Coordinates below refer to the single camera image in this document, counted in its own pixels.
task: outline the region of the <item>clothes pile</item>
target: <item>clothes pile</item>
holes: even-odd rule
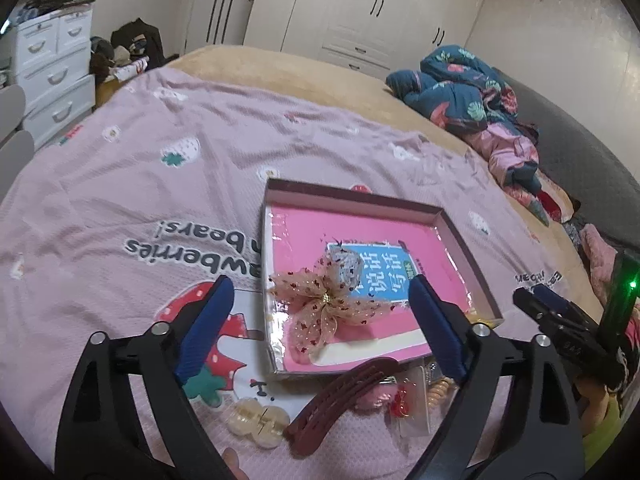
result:
[[[493,68],[448,45],[423,59],[419,72],[394,72],[386,84],[413,110],[476,150],[505,192],[549,225],[537,197],[542,190],[536,175],[538,131],[518,121],[516,95]]]
[[[111,41],[92,37],[91,53],[90,71],[96,84],[113,79],[122,83],[178,57],[164,56],[160,31],[140,18],[116,30]]]

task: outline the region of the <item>blue gripper pad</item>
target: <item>blue gripper pad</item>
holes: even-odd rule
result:
[[[233,282],[226,276],[220,278],[216,290],[206,301],[180,345],[180,361],[174,374],[182,385],[200,373],[222,325],[231,313],[234,306]]]
[[[409,283],[409,305],[442,373],[462,384],[467,370],[462,342],[444,316],[439,301],[431,296],[416,276]]]
[[[565,314],[569,310],[569,301],[552,291],[548,286],[538,284],[531,291],[535,298],[540,300],[544,305],[558,314]]]

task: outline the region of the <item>white wardrobe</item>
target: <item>white wardrobe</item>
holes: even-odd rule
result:
[[[183,53],[208,44],[242,44],[252,0],[189,0]]]
[[[464,45],[483,0],[255,0],[244,44],[384,79]]]

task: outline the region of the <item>hair bow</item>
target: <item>hair bow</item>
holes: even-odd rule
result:
[[[319,351],[334,336],[338,320],[366,325],[388,314],[394,305],[372,296],[350,296],[360,283],[364,263],[358,253],[332,246],[314,270],[274,274],[269,293],[288,304],[302,304],[294,315],[292,342],[303,354]]]

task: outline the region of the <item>cabinet door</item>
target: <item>cabinet door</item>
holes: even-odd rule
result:
[[[416,70],[420,62],[438,47],[446,44],[446,21],[450,0],[410,0],[409,17],[402,43],[390,68]]]
[[[333,0],[329,27],[324,46],[343,50],[353,45],[358,52],[366,34],[369,20],[380,5],[381,0]]]
[[[279,52],[296,0],[255,0],[244,44]]]
[[[282,51],[318,59],[334,0],[296,0]]]
[[[381,0],[369,20],[364,43],[376,63],[391,67],[398,47],[407,40],[403,37],[405,25],[410,21],[410,9],[421,6],[424,0]]]
[[[450,0],[444,28],[445,43],[466,45],[483,0]]]

